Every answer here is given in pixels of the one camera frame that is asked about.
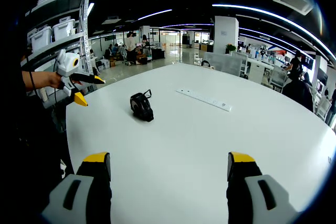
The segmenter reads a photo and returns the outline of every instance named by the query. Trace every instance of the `computer monitor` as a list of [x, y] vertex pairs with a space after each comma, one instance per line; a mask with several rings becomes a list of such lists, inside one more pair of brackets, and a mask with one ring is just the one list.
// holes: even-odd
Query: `computer monitor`
[[309, 68], [310, 70], [312, 70], [313, 68], [313, 62], [314, 60], [310, 57], [307, 57], [305, 55], [301, 55], [301, 63], [302, 65], [304, 65], [305, 67]]

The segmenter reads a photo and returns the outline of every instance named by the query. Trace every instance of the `black cable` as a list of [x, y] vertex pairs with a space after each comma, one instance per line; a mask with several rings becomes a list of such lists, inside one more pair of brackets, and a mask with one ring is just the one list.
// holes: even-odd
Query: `black cable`
[[[57, 59], [55, 59], [55, 63], [54, 63], [54, 68], [53, 68], [53, 72], [55, 72], [55, 66], [56, 66], [56, 63], [57, 63]], [[54, 96], [55, 96], [55, 116], [56, 116], [56, 119], [59, 121], [59, 124], [61, 125], [61, 128], [63, 130], [63, 132], [65, 132], [65, 128], [63, 127], [63, 124], [62, 124], [62, 121], [59, 119], [58, 115], [57, 115], [57, 99], [56, 99], [56, 88], [54, 88]]]
[[30, 66], [30, 64], [29, 64], [28, 56], [26, 56], [26, 59], [27, 59], [27, 66], [28, 66], [28, 69], [29, 69], [30, 80], [32, 81], [32, 85], [33, 85], [33, 88], [34, 88], [34, 91], [35, 91], [35, 95], [36, 95], [37, 97], [39, 97], [39, 96], [37, 95], [37, 91], [36, 91], [36, 88], [35, 88], [35, 84], [34, 84], [34, 80], [33, 80], [32, 71], [31, 71], [31, 69], [30, 69], [31, 66]]
[[[57, 59], [55, 59], [54, 68], [52, 70], [53, 72], [55, 72], [56, 62], [57, 62]], [[56, 103], [57, 103], [57, 100], [56, 100], [56, 88], [54, 88], [54, 95], [55, 95], [55, 107], [56, 107]]]

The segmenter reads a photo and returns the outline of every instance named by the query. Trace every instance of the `cabinet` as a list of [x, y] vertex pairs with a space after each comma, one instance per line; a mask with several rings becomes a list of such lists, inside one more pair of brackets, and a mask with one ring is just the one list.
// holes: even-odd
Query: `cabinet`
[[248, 76], [248, 79], [250, 81], [254, 81], [258, 84], [261, 84], [262, 78], [264, 76], [264, 71], [265, 71], [265, 67], [251, 62], [250, 74]]

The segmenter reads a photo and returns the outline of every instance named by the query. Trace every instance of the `white pillar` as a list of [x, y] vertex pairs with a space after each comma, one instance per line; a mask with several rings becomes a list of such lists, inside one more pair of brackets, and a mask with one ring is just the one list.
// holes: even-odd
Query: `white pillar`
[[140, 33], [140, 41], [142, 41], [142, 35], [144, 34], [148, 39], [148, 34], [150, 33], [150, 26], [140, 26], [139, 33]]
[[193, 40], [195, 38], [195, 32], [194, 31], [188, 31], [190, 40], [189, 40], [189, 44], [191, 45], [193, 43]]
[[233, 17], [215, 16], [214, 52], [225, 54], [227, 44], [238, 47], [239, 22]]

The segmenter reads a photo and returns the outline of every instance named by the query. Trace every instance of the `person's hand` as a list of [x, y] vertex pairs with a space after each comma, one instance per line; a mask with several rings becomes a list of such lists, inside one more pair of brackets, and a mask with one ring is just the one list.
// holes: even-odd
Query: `person's hand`
[[[62, 76], [57, 72], [49, 72], [49, 86], [56, 89], [62, 89], [64, 83], [61, 81]], [[82, 85], [80, 81], [72, 81], [73, 83], [77, 83]]]

